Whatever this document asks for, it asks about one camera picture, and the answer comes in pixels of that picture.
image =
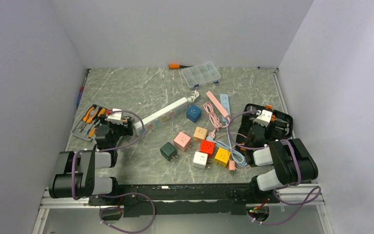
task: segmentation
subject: marble surface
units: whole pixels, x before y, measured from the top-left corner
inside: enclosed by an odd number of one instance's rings
[[[273,78],[273,70],[256,68],[219,68],[222,78],[220,84],[209,84],[198,88],[200,97],[195,105],[202,108],[209,101],[206,92],[211,90],[219,98],[228,94],[231,115],[241,113],[248,103],[272,105],[282,111],[281,100]],[[108,108],[130,110],[144,118],[177,101],[189,97],[192,91],[187,87],[180,70],[168,68],[95,68],[88,75],[75,123],[93,103]],[[237,118],[231,130],[235,132],[240,125]],[[114,176],[121,184],[184,184],[184,183],[237,183],[249,182],[255,175],[263,174],[272,166],[255,167],[247,172],[228,173],[227,168],[215,164],[205,169],[192,166],[194,152],[199,144],[193,142],[186,152],[178,151],[178,159],[166,161],[160,148],[172,142],[180,131],[192,136],[197,126],[213,130],[209,118],[203,110],[197,123],[186,118],[185,112],[165,121],[146,134],[134,145],[118,152],[114,168],[97,170],[98,176]],[[216,136],[226,133],[225,129]],[[134,140],[126,137],[122,145]],[[220,138],[227,143],[227,136]],[[67,150],[91,148],[92,142],[70,135]]]

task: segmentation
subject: white enclosure wall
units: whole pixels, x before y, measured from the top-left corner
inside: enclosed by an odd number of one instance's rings
[[[280,64],[313,0],[49,0],[87,67]]]
[[[0,234],[32,231],[84,75],[47,0],[0,0]]]
[[[279,75],[336,233],[374,233],[374,0],[315,0]]]

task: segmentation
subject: pink power adapter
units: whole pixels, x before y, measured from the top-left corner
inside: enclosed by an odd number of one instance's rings
[[[175,147],[184,152],[190,146],[191,137],[187,136],[187,134],[183,132],[180,132],[173,142]]]

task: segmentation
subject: white plug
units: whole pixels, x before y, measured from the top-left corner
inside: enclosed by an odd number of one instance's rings
[[[207,157],[208,157],[208,155],[205,154],[205,153],[196,152],[194,154],[193,167],[198,167],[198,168],[201,168],[201,169],[206,168]]]
[[[262,113],[259,116],[257,116],[257,118],[253,120],[253,122],[256,122],[266,127],[270,123],[270,120],[272,119],[272,115],[273,113],[271,111],[262,110]]]
[[[109,115],[107,117],[107,121],[111,123],[122,124],[122,112],[113,113],[112,115]]]

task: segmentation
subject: plastic organizer box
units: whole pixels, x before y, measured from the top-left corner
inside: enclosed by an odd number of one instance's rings
[[[181,74],[190,89],[197,88],[207,83],[219,83],[222,75],[212,62],[188,67],[181,70]]]

